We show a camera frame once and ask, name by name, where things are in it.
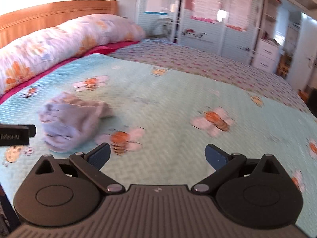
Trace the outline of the white patterned baby garment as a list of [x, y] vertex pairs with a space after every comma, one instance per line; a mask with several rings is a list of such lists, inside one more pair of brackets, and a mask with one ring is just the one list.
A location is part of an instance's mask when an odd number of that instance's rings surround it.
[[85, 101], [63, 92], [44, 104], [38, 115], [44, 143], [50, 150], [64, 153], [92, 138], [101, 120], [112, 117], [113, 110], [106, 102]]

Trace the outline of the pale blue sliding wardrobe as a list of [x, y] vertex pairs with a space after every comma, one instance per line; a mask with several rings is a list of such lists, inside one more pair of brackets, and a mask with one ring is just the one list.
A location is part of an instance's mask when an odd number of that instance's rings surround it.
[[263, 0], [137, 0], [137, 23], [146, 31], [159, 18], [173, 20], [169, 39], [249, 64]]

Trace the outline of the floral long pillow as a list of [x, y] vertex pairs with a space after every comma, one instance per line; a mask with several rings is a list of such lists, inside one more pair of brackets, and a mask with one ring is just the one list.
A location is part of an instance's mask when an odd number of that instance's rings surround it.
[[22, 36], [1, 48], [1, 95], [94, 47], [145, 37], [140, 25], [112, 14], [91, 14]]

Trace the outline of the wooden headboard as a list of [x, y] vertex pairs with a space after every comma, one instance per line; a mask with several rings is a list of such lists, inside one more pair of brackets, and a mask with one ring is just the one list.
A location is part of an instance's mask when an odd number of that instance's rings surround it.
[[36, 5], [1, 15], [1, 47], [32, 32], [90, 14], [119, 14], [117, 0], [73, 0]]

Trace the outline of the white drawer cabinet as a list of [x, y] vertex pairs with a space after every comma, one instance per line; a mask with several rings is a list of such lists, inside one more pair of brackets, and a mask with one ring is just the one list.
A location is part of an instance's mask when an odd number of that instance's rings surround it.
[[253, 59], [253, 67], [268, 73], [275, 73], [278, 64], [279, 50], [280, 45], [276, 45], [270, 40], [260, 39]]

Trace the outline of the white room door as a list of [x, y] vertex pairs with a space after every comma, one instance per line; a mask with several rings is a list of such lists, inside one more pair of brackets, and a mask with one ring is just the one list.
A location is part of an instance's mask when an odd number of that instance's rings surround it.
[[301, 13], [301, 25], [291, 67], [286, 77], [292, 89], [303, 90], [310, 80], [316, 58], [316, 20]]

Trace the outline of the electric fan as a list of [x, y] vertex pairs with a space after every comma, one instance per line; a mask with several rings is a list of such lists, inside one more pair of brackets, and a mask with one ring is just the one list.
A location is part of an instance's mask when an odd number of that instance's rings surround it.
[[170, 18], [159, 18], [152, 24], [149, 37], [154, 39], [169, 39], [173, 23], [173, 20]]

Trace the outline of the mint green bee quilt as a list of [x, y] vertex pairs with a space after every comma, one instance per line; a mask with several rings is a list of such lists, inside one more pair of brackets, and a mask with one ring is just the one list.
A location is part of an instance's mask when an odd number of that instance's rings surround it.
[[12, 163], [1, 148], [1, 185], [12, 200], [36, 161], [49, 149], [39, 111], [67, 92], [104, 101], [113, 116], [100, 122], [97, 138], [138, 131], [129, 150], [112, 154], [102, 171], [124, 186], [193, 185], [213, 172], [209, 143], [249, 158], [273, 154], [295, 177], [304, 206], [297, 225], [316, 237], [316, 119], [305, 110], [199, 75], [92, 54], [75, 60], [17, 92], [1, 105], [1, 122], [33, 124], [35, 138]]

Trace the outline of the magenta bed sheet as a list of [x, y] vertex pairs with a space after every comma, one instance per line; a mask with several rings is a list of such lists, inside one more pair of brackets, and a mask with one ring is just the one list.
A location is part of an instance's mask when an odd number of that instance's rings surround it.
[[16, 87], [14, 87], [13, 89], [9, 90], [7, 93], [5, 93], [4, 95], [1, 96], [0, 103], [3, 104], [11, 96], [15, 95], [16, 93], [20, 92], [22, 89], [30, 86], [31, 84], [35, 83], [36, 81], [38, 81], [39, 79], [43, 78], [44, 76], [50, 74], [51, 72], [57, 70], [58, 68], [64, 66], [65, 64], [68, 64], [70, 62], [78, 60], [79, 58], [82, 58], [82, 57], [85, 57], [85, 56], [88, 56], [91, 54], [108, 55], [110, 53], [115, 52], [118, 49], [130, 46], [130, 45], [134, 45], [137, 43], [139, 43], [139, 42], [138, 41], [123, 41], [123, 42], [117, 42], [117, 43], [108, 44], [108, 45], [96, 46], [96, 47], [88, 50], [87, 52], [85, 52], [83, 55], [79, 55], [76, 57], [71, 57], [69, 59], [66, 59], [66, 60], [56, 64], [55, 66], [51, 67], [50, 69], [44, 71], [43, 73], [40, 73], [40, 74], [32, 77], [31, 79], [27, 80], [26, 82], [19, 84]]

